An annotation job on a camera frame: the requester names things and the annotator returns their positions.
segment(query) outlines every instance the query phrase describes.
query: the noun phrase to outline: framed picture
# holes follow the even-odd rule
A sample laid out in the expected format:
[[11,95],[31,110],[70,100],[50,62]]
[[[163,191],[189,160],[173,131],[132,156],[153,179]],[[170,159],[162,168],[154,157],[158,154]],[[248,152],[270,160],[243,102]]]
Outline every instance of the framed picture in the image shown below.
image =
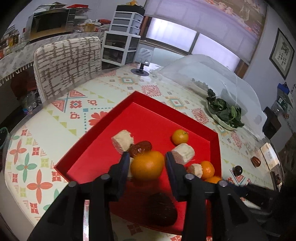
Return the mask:
[[294,57],[294,49],[286,36],[278,28],[276,41],[269,57],[270,61],[286,79]]

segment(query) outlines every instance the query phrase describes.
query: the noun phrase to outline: food cover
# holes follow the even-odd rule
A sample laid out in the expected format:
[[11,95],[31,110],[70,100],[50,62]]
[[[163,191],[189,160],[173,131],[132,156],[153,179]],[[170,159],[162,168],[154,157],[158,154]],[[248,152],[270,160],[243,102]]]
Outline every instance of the food cover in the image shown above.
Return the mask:
[[211,88],[216,96],[230,105],[241,107],[244,128],[258,139],[264,138],[262,128],[267,116],[261,109],[257,94],[246,81],[211,57],[188,55],[154,74],[162,81],[174,81],[204,98],[207,89]]

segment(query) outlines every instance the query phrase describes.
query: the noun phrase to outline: leafy greens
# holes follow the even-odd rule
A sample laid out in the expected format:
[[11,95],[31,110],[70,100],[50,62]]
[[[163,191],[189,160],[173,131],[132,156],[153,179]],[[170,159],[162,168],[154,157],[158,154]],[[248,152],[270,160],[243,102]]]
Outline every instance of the leafy greens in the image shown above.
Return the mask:
[[212,114],[217,115],[219,119],[233,128],[244,126],[241,122],[242,109],[240,107],[230,106],[225,100],[216,98],[212,89],[208,89],[207,94],[208,107]]

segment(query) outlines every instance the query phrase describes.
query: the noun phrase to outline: white bowl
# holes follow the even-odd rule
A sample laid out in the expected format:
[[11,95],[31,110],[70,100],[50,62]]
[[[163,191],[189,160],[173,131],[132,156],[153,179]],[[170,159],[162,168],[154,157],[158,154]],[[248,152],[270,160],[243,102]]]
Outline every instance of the white bowl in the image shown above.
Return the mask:
[[210,110],[209,110],[208,103],[206,104],[206,108],[207,108],[208,113],[211,115],[211,117],[212,117],[215,121],[217,121],[218,124],[219,124],[220,126],[224,127],[225,129],[227,129],[227,130],[229,130],[229,131],[233,131],[233,130],[236,129],[236,128],[233,128],[233,127],[227,125],[227,124],[226,124],[223,120],[221,120],[217,115],[212,114],[212,113],[210,112]]

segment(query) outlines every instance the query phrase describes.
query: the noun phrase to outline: tangerine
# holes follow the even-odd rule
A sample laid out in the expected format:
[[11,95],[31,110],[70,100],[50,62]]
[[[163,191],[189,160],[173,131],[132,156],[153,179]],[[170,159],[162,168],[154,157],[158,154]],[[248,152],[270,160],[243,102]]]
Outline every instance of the tangerine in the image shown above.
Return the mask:
[[189,139],[188,132],[178,129],[172,134],[172,141],[175,145],[179,145],[181,143],[187,143]]
[[137,155],[131,163],[131,174],[140,181],[156,180],[160,177],[164,167],[164,158],[158,153],[144,152]]
[[202,161],[200,164],[202,166],[202,180],[206,180],[214,176],[215,168],[212,163],[210,163],[209,161]]
[[221,180],[222,180],[221,177],[212,176],[212,177],[207,178],[205,181],[206,182],[209,182],[209,183],[215,183],[216,184],[216,183],[218,183]]

